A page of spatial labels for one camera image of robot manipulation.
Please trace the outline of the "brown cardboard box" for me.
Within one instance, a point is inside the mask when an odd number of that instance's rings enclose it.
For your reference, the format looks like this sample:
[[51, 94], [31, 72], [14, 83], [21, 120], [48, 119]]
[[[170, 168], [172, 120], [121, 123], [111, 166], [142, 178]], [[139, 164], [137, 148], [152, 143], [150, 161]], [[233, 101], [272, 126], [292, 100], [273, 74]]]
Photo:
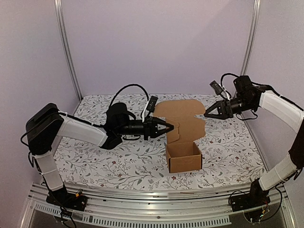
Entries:
[[204, 113], [205, 106], [195, 99], [162, 101], [156, 105], [153, 115], [164, 117], [174, 126], [166, 133], [169, 173], [202, 169], [202, 153], [195, 141], [206, 135], [205, 120], [196, 117]]

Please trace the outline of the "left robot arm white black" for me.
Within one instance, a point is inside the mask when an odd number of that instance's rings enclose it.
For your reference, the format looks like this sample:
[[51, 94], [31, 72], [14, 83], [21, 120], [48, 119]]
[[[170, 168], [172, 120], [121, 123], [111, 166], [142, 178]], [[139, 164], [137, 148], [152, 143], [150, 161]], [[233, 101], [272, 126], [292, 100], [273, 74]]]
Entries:
[[68, 137], [111, 150], [122, 143], [122, 136], [143, 136], [145, 140], [157, 138], [174, 129], [174, 126], [158, 117], [137, 119], [126, 104], [115, 103], [106, 112], [105, 124], [97, 125], [59, 111], [49, 103], [26, 123], [26, 132], [20, 141], [29, 149], [31, 165], [37, 165], [52, 198], [60, 206], [67, 206], [71, 197], [65, 192], [54, 156], [52, 144], [56, 137]]

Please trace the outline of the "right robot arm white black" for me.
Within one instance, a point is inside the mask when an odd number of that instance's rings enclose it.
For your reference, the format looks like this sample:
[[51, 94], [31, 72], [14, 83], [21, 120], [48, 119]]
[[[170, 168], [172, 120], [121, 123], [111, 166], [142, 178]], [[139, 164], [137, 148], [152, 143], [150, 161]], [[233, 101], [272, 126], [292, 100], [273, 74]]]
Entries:
[[249, 76], [223, 74], [210, 86], [220, 100], [210, 105], [206, 118], [244, 121], [264, 156], [269, 170], [250, 185], [249, 207], [256, 207], [264, 193], [278, 184], [295, 180], [304, 172], [304, 110], [266, 84]]

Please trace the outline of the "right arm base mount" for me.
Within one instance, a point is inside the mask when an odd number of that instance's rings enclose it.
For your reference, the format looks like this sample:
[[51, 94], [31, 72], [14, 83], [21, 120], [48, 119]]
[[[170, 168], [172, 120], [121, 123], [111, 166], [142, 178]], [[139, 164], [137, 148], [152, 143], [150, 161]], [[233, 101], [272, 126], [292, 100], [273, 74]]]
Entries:
[[248, 193], [236, 190], [228, 198], [228, 204], [233, 212], [263, 206], [268, 203], [270, 203], [269, 190], [263, 191], [260, 187], [250, 188]]

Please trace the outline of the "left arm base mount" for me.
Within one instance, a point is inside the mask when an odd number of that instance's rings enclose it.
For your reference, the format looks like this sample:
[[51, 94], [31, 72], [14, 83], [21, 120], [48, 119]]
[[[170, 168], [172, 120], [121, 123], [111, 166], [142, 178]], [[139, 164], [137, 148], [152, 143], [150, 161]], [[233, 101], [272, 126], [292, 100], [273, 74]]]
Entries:
[[86, 208], [88, 197], [83, 195], [83, 190], [79, 189], [76, 193], [70, 193], [66, 187], [56, 190], [48, 191], [46, 202], [49, 204], [62, 206], [66, 209], [73, 209], [84, 211]]

